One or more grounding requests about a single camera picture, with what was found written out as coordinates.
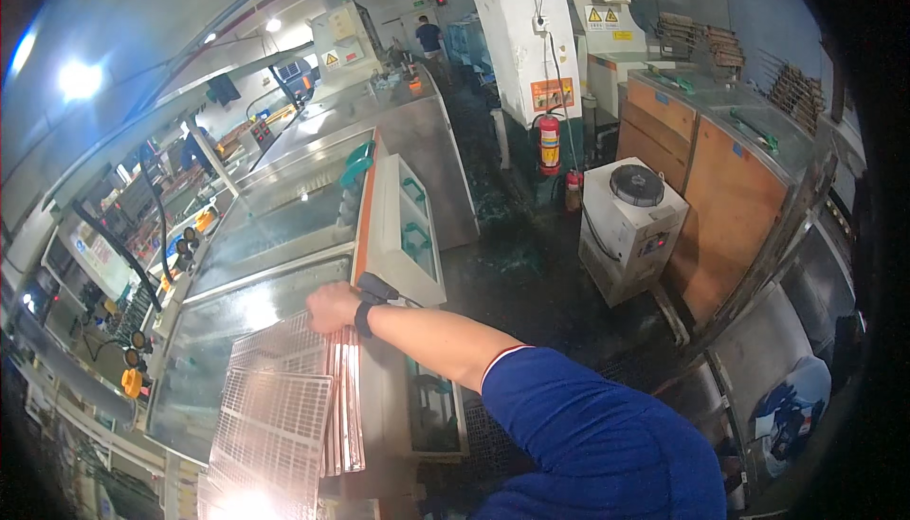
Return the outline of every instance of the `white machine cabinet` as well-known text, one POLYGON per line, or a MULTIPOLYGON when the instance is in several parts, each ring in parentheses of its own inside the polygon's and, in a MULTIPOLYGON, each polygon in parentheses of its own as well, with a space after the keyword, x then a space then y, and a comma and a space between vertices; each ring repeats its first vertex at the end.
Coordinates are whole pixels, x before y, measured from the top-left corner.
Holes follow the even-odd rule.
POLYGON ((423 182, 397 155, 376 163, 368 269, 425 307, 443 304, 432 207, 423 182))
POLYGON ((689 205, 634 157, 584 178, 579 256, 612 307, 657 282, 689 205))

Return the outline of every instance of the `orange edge strip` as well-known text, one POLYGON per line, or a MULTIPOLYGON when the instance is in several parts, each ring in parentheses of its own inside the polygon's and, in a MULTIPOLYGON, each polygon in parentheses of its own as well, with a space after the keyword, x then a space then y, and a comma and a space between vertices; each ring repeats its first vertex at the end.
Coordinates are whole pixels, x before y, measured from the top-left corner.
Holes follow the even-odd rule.
POLYGON ((616 71, 616 64, 609 61, 608 59, 603 59, 598 56, 594 56, 593 54, 588 54, 588 63, 591 62, 597 64, 598 66, 603 66, 608 70, 616 71))
MULTIPOLYGON (((373 140, 376 142, 376 150, 373 154, 379 152, 381 139, 380 132, 373 129, 373 140)), ((367 248, 370 246, 370 215, 373 211, 373 188, 376 184, 376 160, 373 166, 367 171, 366 186, 363 189, 363 203, 360 207, 360 219, 358 221, 359 237, 357 246, 357 257, 354 258, 354 282, 356 283, 360 274, 367 271, 367 248)))

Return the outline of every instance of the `red fire extinguisher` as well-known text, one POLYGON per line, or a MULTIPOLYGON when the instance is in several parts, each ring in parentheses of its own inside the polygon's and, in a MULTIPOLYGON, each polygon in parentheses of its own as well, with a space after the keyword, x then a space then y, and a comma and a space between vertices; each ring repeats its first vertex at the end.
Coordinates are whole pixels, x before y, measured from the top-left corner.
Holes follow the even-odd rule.
POLYGON ((540 173, 546 176, 560 171, 560 120, 552 115, 538 117, 540 129, 540 173))

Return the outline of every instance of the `black wristband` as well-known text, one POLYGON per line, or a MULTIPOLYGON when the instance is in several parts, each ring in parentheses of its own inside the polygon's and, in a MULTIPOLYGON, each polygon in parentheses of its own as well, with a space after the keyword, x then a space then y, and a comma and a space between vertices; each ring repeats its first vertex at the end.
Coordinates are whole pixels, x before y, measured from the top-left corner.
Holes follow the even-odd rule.
POLYGON ((367 313, 370 312, 371 308, 373 308, 372 303, 361 301, 357 307, 357 314, 354 315, 354 328, 356 328, 360 336, 364 338, 373 337, 373 332, 370 330, 370 324, 367 322, 367 313))

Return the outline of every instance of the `blue shirt worker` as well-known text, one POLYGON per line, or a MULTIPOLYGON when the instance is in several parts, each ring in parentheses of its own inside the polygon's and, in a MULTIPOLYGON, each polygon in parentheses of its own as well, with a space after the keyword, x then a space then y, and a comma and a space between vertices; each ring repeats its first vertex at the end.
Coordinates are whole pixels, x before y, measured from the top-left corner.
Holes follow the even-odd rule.
POLYGON ((446 66, 446 57, 442 52, 442 45, 439 43, 442 40, 442 30, 435 24, 430 24, 429 18, 424 15, 418 18, 418 22, 420 26, 414 31, 414 35, 419 40, 420 47, 423 48, 423 57, 430 64, 439 66, 446 81, 451 85, 452 80, 449 76, 449 69, 446 66))
POLYGON ((365 321, 367 340, 479 392, 534 459, 535 472, 507 480, 472 518, 726 518, 711 445, 650 395, 453 312, 369 305, 347 283, 320 287, 307 307, 315 332, 365 321))
MULTIPOLYGON (((209 132, 206 131, 204 127, 199 128, 204 136, 209 137, 209 132)), ((187 133, 187 142, 183 146, 183 150, 180 151, 180 167, 184 171, 189 171, 193 168, 193 157, 196 157, 196 160, 199 162, 199 166, 202 167, 202 170, 206 172, 209 176, 215 174, 215 167, 212 166, 209 157, 206 156, 206 153, 199 148, 199 143, 196 141, 196 137, 193 136, 193 133, 187 133)))

